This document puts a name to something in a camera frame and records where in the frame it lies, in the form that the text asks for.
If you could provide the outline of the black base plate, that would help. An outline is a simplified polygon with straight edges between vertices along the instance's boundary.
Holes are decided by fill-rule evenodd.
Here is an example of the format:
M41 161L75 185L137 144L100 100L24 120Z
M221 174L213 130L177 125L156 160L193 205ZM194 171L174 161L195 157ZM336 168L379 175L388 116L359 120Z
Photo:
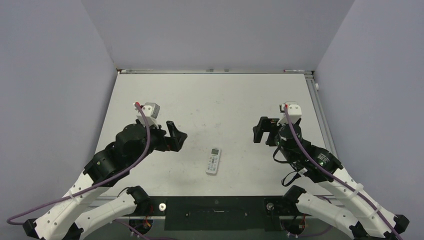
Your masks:
M282 196L152 196L130 214L129 224L147 233L164 221L165 231L279 231L303 214Z

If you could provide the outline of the aluminium back rail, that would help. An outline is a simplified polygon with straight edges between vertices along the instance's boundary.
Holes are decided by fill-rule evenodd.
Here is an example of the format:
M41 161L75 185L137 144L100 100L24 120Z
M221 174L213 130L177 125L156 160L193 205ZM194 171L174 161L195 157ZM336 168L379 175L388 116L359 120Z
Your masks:
M304 74L312 75L313 70L285 69L200 69L200 70L169 70L169 69L118 69L120 74Z

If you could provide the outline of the white remote control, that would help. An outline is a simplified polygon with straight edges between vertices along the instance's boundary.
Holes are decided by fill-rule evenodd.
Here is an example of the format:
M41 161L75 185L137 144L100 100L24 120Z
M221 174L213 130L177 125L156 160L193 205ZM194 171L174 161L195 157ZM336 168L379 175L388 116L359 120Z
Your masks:
M210 154L208 157L207 167L205 173L207 175L215 176L218 173L219 163L221 159L221 149L217 147L213 147L210 150Z

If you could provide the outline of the aluminium right rail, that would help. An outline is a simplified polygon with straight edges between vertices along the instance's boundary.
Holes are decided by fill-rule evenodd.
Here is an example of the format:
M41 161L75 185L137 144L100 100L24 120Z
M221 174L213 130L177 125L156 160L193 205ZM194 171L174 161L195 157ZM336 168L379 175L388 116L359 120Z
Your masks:
M305 78L305 88L308 90L314 115L316 116L319 130L324 142L324 147L318 147L315 145L313 140L307 140L309 142L308 150L312 150L315 154L323 156L324 161L318 159L315 162L314 160L310 161L307 159L305 165L307 173L305 175L309 177L314 183L320 184L320 186L326 188L327 190L339 188L342 192L346 192L347 184L345 182L341 182L341 180L336 176L330 176L330 173L337 169L339 170L339 176L343 177L346 175L346 170L338 160L334 141L330 133L330 128L319 99L318 88L316 87L316 83L313 78Z

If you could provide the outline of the aluminium rail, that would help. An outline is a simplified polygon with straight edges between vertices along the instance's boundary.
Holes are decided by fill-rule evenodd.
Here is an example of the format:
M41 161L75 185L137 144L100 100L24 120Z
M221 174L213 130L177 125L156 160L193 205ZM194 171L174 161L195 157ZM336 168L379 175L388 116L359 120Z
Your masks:
M319 130L324 142L324 147L318 147L315 145L313 140L307 140L309 142L308 150L312 150L315 154L323 156L324 161L318 159L315 162L314 160L310 161L307 159L305 165L307 173L305 175L309 177L314 183L320 184L320 186L326 188L327 190L339 188L342 192L346 192L347 184L345 182L341 182L341 180L336 176L330 176L330 173L337 169L339 170L339 176L343 177L346 175L346 170L338 160L334 141L330 133L330 128L319 99L318 88L316 87L316 83L313 78L305 78L305 88L308 90L314 115L316 116Z
M285 69L200 69L200 70L169 70L169 69L118 69L120 74L304 74L312 75L313 70Z

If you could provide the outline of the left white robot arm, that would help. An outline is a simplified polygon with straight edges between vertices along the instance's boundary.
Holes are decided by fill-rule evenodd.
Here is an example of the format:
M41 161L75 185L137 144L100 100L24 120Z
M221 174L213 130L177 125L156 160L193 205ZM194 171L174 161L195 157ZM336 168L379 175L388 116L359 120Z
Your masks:
M160 126L146 129L137 120L116 134L115 140L97 152L86 164L76 182L47 213L28 219L23 229L28 237L38 240L83 240L93 231L116 218L145 214L150 197L139 185L130 186L115 200L95 209L89 205L101 194L129 175L127 168L153 151L179 152L188 135L179 131L173 121L168 130Z

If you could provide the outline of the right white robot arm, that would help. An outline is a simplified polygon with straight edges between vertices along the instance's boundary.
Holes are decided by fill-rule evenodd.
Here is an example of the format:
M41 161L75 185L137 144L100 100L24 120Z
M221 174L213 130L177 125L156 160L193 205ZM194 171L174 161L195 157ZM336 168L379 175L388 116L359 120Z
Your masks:
M409 219L381 207L330 151L305 140L299 121L282 124L276 118L262 116L252 131L254 143L260 143L264 133L269 134L266 145L275 147L275 153L282 153L281 164L293 168L295 179L309 178L343 205L339 207L322 200L289 181L286 183L289 190L282 201L287 213L313 216L352 240L401 239Z

